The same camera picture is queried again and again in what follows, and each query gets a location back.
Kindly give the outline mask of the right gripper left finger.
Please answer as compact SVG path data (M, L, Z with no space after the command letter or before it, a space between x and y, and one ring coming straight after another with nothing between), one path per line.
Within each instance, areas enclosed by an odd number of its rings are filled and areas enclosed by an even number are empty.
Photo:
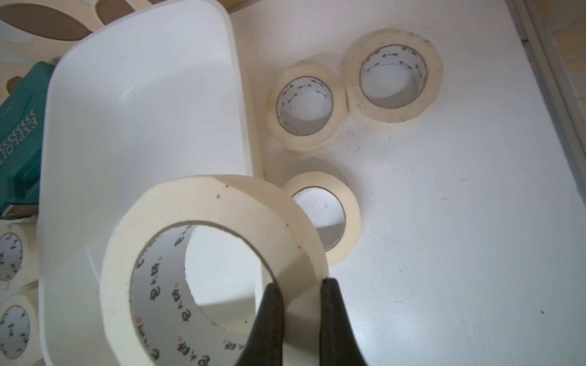
M282 293L273 283L265 287L259 312L237 366L281 366L285 308Z

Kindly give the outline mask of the white plastic storage tray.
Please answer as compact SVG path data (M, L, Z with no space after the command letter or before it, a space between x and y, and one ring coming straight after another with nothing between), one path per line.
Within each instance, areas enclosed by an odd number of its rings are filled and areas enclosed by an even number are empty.
M230 17L167 1L96 31L58 62L47 94L38 240L48 365L114 365L99 288L112 231L150 187L253 175Z

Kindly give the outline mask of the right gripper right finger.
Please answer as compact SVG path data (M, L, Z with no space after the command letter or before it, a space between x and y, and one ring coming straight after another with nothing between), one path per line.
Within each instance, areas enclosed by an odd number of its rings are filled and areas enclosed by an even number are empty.
M326 278L320 290L320 365L366 366L353 334L340 285Z

